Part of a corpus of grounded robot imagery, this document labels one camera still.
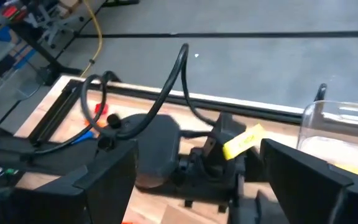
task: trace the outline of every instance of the blue object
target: blue object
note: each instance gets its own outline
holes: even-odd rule
[[[82,135],[81,137],[79,137],[77,140],[75,140],[73,142],[73,144],[82,142],[84,140],[90,139],[90,138],[94,138],[94,133],[92,131],[88,131],[87,133],[85,133],[84,135]]]

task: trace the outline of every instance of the black screw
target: black screw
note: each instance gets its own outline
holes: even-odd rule
[[[225,205],[219,205],[218,206],[218,212],[219,213],[226,213],[226,210],[227,210],[227,206],[225,206]]]
[[[117,114],[110,114],[107,117],[107,123],[109,124],[110,128],[113,129],[119,129],[122,125],[121,119],[118,117]]]
[[[185,200],[185,207],[186,208],[191,208],[193,206],[193,201],[192,200]]]

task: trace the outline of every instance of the office chair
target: office chair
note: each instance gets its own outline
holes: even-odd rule
[[[76,20],[84,21],[83,17],[75,15],[62,18],[58,10],[59,0],[30,1],[32,4],[34,2],[38,3],[38,5],[32,6],[33,10],[29,10],[29,14],[24,20],[35,28],[41,27],[44,29],[41,38],[47,41],[51,49],[56,47],[53,41],[59,32],[69,31],[75,33],[75,30],[68,26],[68,23]]]

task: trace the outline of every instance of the black metal rail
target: black metal rail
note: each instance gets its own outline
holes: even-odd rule
[[[80,34],[78,38],[98,38],[97,34]],[[199,32],[199,33],[140,33],[103,34],[102,38],[358,38],[358,30],[321,32]]]
[[[48,110],[45,116],[41,119],[35,129],[29,135],[30,142],[38,146],[47,142],[54,132],[58,129],[60,124],[66,118],[68,112],[73,105],[80,98],[81,81],[70,80],[63,89],[56,102]],[[99,85],[91,85],[91,90],[99,90]],[[123,96],[131,96],[142,98],[146,100],[156,100],[159,93],[145,90],[135,90],[131,88],[124,88],[118,86],[108,86],[108,93],[114,93]],[[177,105],[187,105],[183,96],[170,95],[166,99],[167,103]],[[297,113],[290,113],[286,111],[270,110],[265,108],[256,108],[246,105],[237,105],[233,103],[225,103],[220,101],[192,99],[192,102],[197,108],[221,111],[232,113],[240,116],[247,116],[251,118],[264,119],[268,121],[275,121],[286,124],[300,125],[302,115]]]
[[[69,84],[63,89],[45,116],[37,124],[29,135],[29,141],[33,146],[39,146],[47,142],[55,133],[57,128],[66,118],[80,95],[79,85],[81,82]]]

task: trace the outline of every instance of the yellow cable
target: yellow cable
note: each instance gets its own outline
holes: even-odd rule
[[[98,50],[96,51],[96,53],[94,54],[94,56],[92,58],[92,61],[94,62],[96,60],[96,58],[98,57],[100,50],[102,49],[102,46],[103,46],[102,31],[100,29],[99,22],[95,16],[95,14],[93,13],[91,6],[89,5],[88,0],[84,0],[83,2],[85,4],[86,8],[88,9],[88,12],[92,18],[93,24],[96,28],[96,31],[98,31],[99,45],[98,45]],[[92,65],[93,65],[93,63],[91,63],[91,62],[88,64],[88,66],[85,68],[83,73],[80,75],[81,78],[85,76],[86,72],[90,69],[90,67]]]

